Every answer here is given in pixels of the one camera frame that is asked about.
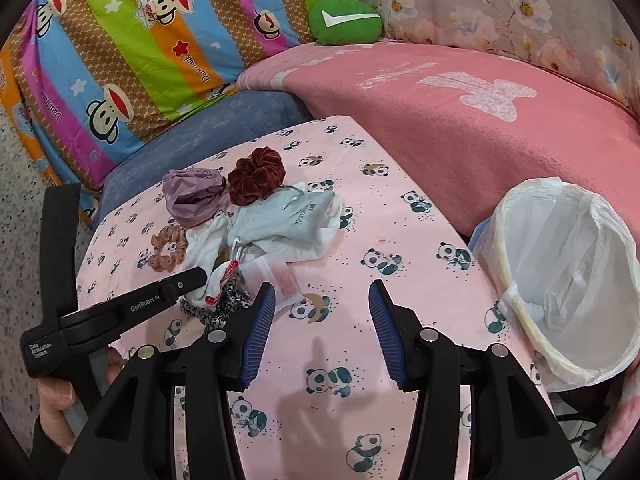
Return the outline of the person's left hand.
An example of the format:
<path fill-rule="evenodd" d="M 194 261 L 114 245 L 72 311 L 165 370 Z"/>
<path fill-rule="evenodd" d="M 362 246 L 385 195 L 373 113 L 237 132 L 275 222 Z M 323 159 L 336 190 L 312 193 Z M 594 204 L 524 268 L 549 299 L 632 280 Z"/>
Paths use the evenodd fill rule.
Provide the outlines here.
<path fill-rule="evenodd" d="M 65 411 L 77 403 L 74 387 L 63 379 L 37 380 L 39 421 L 44 435 L 65 455 L 70 454 L 76 437 L 65 417 Z"/>

